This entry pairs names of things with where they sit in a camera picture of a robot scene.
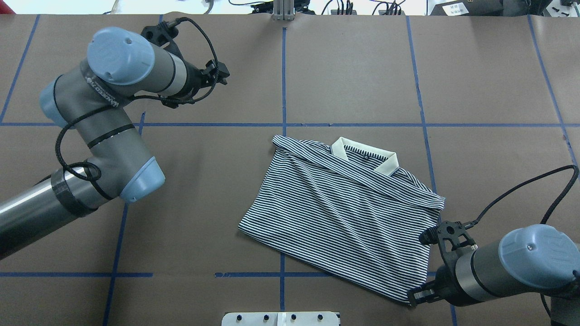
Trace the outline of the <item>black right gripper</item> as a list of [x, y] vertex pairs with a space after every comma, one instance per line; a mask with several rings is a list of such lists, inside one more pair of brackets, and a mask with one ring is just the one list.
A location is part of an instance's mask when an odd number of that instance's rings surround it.
[[444, 264], [437, 269], [435, 279], [406, 292], [410, 306], [447, 301], [451, 304], [475, 304], [457, 280], [455, 266], [475, 241], [459, 221], [442, 221], [419, 235], [423, 245], [437, 245]]

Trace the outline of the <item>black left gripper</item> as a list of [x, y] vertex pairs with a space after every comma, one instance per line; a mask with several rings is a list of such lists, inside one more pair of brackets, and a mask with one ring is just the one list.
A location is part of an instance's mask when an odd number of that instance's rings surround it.
[[140, 98], [155, 99], [171, 109], [176, 109], [180, 105], [193, 105], [205, 99], [213, 90], [214, 83], [227, 85], [227, 78], [230, 77], [230, 72], [223, 62], [209, 60], [204, 69], [187, 62], [174, 40], [179, 33], [177, 25], [179, 24], [148, 25], [140, 33], [149, 43], [168, 52], [174, 65], [170, 83], [164, 90], [157, 92], [157, 97], [142, 95]]

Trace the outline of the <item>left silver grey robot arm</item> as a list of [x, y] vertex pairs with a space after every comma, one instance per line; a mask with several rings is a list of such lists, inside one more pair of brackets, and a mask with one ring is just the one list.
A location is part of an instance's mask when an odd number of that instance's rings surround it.
[[188, 17], [97, 31], [87, 56], [52, 81], [39, 97], [45, 116], [61, 128], [55, 142], [60, 168], [1, 204], [1, 258], [38, 241], [105, 203], [133, 203], [165, 183], [157, 159], [124, 108], [151, 99], [172, 109], [202, 99], [230, 72], [216, 56], [205, 68], [187, 62], [174, 41]]

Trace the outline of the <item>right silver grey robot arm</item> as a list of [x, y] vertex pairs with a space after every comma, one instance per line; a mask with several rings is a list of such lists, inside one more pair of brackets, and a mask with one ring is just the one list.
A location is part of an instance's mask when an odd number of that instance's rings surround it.
[[437, 245], [444, 264], [434, 280], [407, 292], [412, 306], [437, 301], [470, 306], [536, 292], [551, 299], [551, 325], [580, 323], [579, 244], [555, 227], [529, 225], [477, 246], [465, 225], [442, 221], [419, 241]]

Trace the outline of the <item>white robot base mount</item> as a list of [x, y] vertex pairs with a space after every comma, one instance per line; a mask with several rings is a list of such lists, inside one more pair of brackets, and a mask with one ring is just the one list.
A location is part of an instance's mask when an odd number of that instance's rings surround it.
[[340, 326], [340, 314], [330, 311], [237, 312], [224, 314], [222, 326]]

